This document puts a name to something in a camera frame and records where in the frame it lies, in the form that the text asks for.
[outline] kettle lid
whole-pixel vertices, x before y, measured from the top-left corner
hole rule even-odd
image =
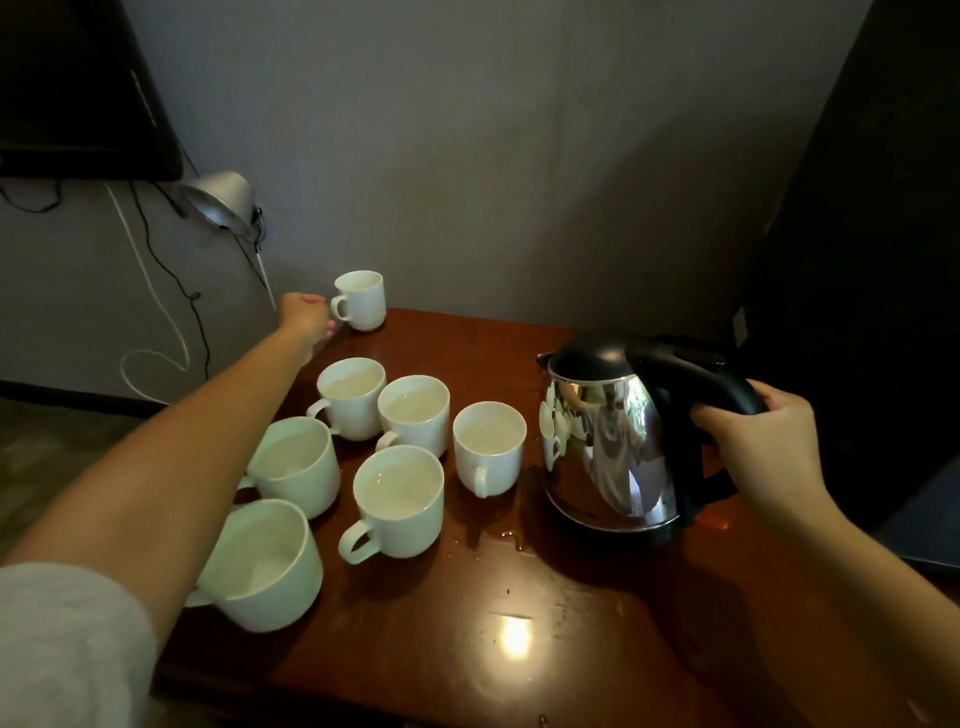
[[[574,382],[615,381],[632,376],[626,350],[652,349],[656,342],[622,328],[582,331],[553,352],[547,370]]]

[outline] ceramic cup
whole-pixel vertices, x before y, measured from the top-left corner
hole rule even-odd
[[[233,511],[186,606],[215,604],[250,632],[272,632],[310,608],[324,566],[306,516],[287,500]]]
[[[311,404],[307,417],[317,417],[326,410],[330,433],[345,440],[369,440],[383,428],[376,410],[376,398],[387,383],[387,373],[372,359],[355,357],[331,364],[317,377],[317,391],[322,397]]]
[[[387,318],[383,276],[374,271],[353,271],[344,273],[333,284],[340,294],[330,302],[333,318],[358,331],[373,331],[383,324]]]
[[[460,482],[478,497],[498,496],[520,475],[527,424],[509,404],[478,401],[453,421]]]
[[[360,521],[340,539],[340,555],[359,564],[377,552],[395,559],[423,553],[440,535],[444,522],[444,467],[437,457],[414,445],[375,452],[353,478]],[[370,539],[355,548],[358,541]]]
[[[308,519],[329,508],[340,492],[340,466],[327,426],[290,417],[267,427],[237,489],[252,487],[296,503]]]
[[[385,433],[376,442],[377,451],[390,445],[416,445],[437,457],[446,452],[450,393],[439,379],[402,376],[383,388],[376,408]]]

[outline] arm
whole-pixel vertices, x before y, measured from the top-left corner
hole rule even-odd
[[[322,297],[284,296],[274,333],[82,474],[6,563],[74,564],[111,577],[144,603],[162,647],[264,430],[327,335]]]
[[[960,721],[960,609],[847,521],[824,485],[813,410],[754,382],[769,412],[698,404],[740,489],[823,579],[850,627],[937,725]]]

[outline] television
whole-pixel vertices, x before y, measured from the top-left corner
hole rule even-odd
[[[0,3],[0,177],[178,180],[120,0]]]

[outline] stainless steel kettle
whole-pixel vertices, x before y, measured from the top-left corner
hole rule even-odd
[[[704,477],[708,438],[690,407],[746,415],[766,407],[722,356],[597,330],[537,360],[546,491],[565,515],[604,531],[672,533],[735,492],[726,471]]]

